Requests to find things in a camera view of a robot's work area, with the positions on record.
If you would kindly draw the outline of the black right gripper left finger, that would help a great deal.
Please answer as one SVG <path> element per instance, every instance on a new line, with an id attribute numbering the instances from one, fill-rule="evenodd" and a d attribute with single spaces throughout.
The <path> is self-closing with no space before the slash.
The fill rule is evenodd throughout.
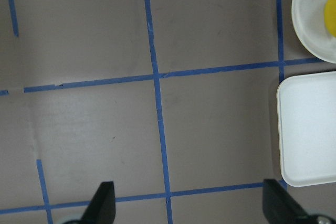
<path id="1" fill-rule="evenodd" d="M 114 223 L 115 203 L 114 183 L 102 182 L 80 218 L 80 223 Z"/>

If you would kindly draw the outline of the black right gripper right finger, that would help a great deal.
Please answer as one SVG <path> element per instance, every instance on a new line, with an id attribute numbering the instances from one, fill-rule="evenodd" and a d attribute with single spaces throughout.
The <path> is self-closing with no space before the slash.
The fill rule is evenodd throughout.
<path id="1" fill-rule="evenodd" d="M 315 223 L 275 179 L 264 179 L 262 189 L 263 214 L 270 224 Z"/>

